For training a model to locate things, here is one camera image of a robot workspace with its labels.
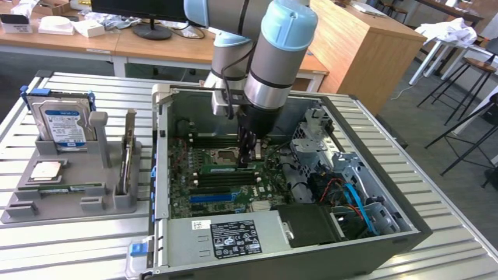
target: hard drive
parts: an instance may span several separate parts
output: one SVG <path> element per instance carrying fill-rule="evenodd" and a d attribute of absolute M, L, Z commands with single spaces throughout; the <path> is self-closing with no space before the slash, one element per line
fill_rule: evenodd
<path fill-rule="evenodd" d="M 60 151 L 86 148 L 96 140 L 94 129 L 88 123 L 94 110 L 93 93 L 50 92 L 33 89 L 26 103 L 42 141 L 53 141 Z"/>

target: computer monitor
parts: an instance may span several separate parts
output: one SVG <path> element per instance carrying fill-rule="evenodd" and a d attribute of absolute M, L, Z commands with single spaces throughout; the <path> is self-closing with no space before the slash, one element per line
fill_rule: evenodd
<path fill-rule="evenodd" d="M 92 0 L 92 11 L 149 19 L 149 24 L 133 26 L 133 33 L 149 40 L 170 37 L 168 28 L 153 25 L 153 20 L 186 22 L 184 0 Z"/>

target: motherboard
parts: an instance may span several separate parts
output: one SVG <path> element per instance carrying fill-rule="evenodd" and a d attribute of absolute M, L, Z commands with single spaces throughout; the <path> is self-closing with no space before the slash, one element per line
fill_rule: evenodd
<path fill-rule="evenodd" d="M 268 211 L 293 202 L 275 151 L 279 145 L 259 145 L 260 158 L 241 169 L 237 148 L 228 146 L 232 141 L 234 137 L 212 138 L 198 145 L 198 138 L 170 139 L 170 218 Z"/>

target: monitor stand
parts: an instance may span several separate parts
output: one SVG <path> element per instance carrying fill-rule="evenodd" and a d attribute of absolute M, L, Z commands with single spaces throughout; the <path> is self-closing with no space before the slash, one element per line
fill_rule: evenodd
<path fill-rule="evenodd" d="M 170 31 L 168 28 L 154 25 L 153 19 L 149 20 L 149 24 L 140 23 L 132 28 L 133 33 L 148 40 L 165 40 L 170 37 Z"/>

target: metal slatted table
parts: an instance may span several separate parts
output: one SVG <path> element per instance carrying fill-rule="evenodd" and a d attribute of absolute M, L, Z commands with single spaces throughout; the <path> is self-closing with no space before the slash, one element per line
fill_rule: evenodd
<path fill-rule="evenodd" d="M 142 143 L 137 211 L 125 215 L 36 223 L 0 224 L 0 279 L 122 279 L 125 249 L 146 235 L 152 153 L 150 88 L 156 80 L 54 73 L 34 78 L 29 88 L 96 95 L 97 110 L 109 115 L 108 140 L 124 132 L 128 108 L 137 109 L 134 134 Z M 496 279 L 498 252 L 397 146 L 363 105 L 329 95 L 333 105 L 412 203 L 432 235 L 369 275 L 355 279 Z M 38 134 L 32 115 L 17 101 L 0 125 L 0 214 L 34 151 Z M 344 135 L 335 134 L 345 150 Z"/>

